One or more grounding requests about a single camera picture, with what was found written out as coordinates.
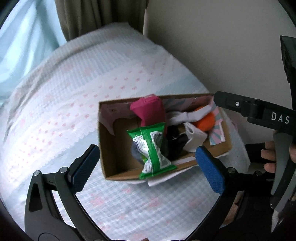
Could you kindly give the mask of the person's right hand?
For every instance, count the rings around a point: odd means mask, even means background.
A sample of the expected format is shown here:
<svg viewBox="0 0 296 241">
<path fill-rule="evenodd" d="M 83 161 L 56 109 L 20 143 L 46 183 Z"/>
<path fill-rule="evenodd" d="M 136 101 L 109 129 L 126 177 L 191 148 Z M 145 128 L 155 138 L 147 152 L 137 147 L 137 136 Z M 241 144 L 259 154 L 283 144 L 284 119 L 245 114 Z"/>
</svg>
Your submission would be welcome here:
<svg viewBox="0 0 296 241">
<path fill-rule="evenodd" d="M 264 169 L 269 173 L 275 173 L 276 170 L 276 154 L 275 154 L 275 143 L 274 141 L 268 141 L 264 144 L 265 150 L 261 150 L 261 157 L 268 160 L 266 164 L 264 164 Z M 290 145 L 290 157 L 291 160 L 296 162 L 296 148 L 294 144 Z"/>
</svg>

